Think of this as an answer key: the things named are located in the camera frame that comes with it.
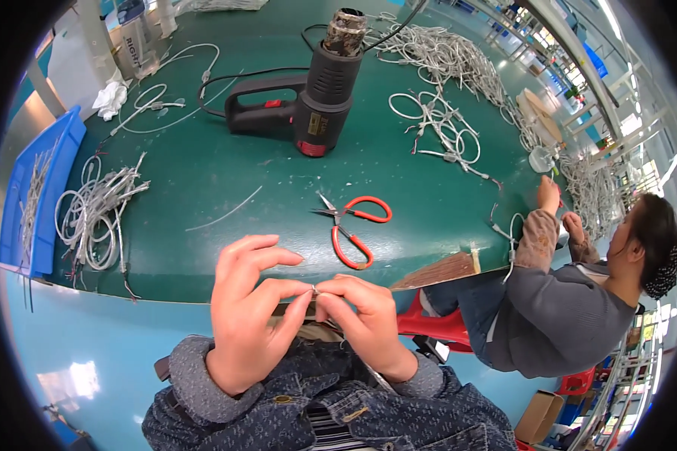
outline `striped shirt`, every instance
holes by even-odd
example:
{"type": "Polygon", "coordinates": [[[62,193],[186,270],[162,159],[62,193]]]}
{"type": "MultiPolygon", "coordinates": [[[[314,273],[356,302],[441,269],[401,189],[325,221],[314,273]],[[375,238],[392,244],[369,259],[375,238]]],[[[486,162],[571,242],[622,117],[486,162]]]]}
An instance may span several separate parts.
{"type": "Polygon", "coordinates": [[[316,446],[311,451],[375,451],[353,438],[348,426],[337,424],[325,407],[310,407],[306,413],[316,434],[316,446]]]}

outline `denim jacket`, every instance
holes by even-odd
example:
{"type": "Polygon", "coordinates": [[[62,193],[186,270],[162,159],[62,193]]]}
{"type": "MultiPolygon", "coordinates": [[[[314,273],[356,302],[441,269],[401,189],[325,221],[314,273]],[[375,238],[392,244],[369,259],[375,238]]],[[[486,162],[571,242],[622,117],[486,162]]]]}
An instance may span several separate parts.
{"type": "Polygon", "coordinates": [[[264,381],[235,399],[208,375],[213,346],[212,338],[189,336],[171,353],[172,385],[156,394],[143,421],[153,449],[308,450],[316,442],[309,404],[381,451],[516,449],[504,412],[460,384],[453,369],[419,354],[416,375],[391,393],[376,386],[348,343],[297,338],[264,381]]]}

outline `white tissue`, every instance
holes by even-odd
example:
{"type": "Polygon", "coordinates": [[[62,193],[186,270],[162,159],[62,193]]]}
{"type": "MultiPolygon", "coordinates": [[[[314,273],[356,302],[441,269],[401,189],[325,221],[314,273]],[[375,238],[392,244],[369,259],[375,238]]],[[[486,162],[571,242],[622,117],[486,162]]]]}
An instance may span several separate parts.
{"type": "Polygon", "coordinates": [[[98,97],[93,102],[93,108],[98,108],[99,118],[103,118],[103,121],[110,121],[120,111],[120,107],[126,103],[128,86],[132,81],[126,82],[120,71],[115,70],[113,76],[107,81],[108,85],[99,91],[98,97]]]}

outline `blue plastic tray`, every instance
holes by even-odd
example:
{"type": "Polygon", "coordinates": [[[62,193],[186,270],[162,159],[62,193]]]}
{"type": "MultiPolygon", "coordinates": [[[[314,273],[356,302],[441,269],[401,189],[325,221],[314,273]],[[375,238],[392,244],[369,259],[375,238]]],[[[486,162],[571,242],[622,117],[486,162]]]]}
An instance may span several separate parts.
{"type": "Polygon", "coordinates": [[[55,204],[63,194],[75,155],[85,136],[85,125],[80,119],[80,106],[73,107],[50,127],[45,129],[15,160],[13,172],[3,207],[0,225],[0,266],[27,275],[43,277],[53,273],[55,251],[55,204]],[[22,247],[22,211],[20,200],[27,199],[32,168],[36,155],[53,149],[55,153],[45,174],[45,185],[37,202],[35,229],[32,237],[32,254],[26,261],[22,247]]]}

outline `gray sweater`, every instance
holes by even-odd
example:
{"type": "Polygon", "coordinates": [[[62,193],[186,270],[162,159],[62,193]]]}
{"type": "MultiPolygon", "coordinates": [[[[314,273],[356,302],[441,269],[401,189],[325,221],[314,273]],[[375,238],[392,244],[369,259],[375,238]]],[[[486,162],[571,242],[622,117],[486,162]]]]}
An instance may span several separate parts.
{"type": "Polygon", "coordinates": [[[529,378],[585,371],[609,355],[632,325],[635,309],[577,268],[582,264],[609,275],[605,265],[588,263],[598,257],[587,239],[581,248],[569,244],[572,259],[583,263],[549,269],[558,229],[557,219],[546,212],[527,217],[518,267],[507,280],[493,340],[487,344],[499,371],[519,370],[529,378]]]}

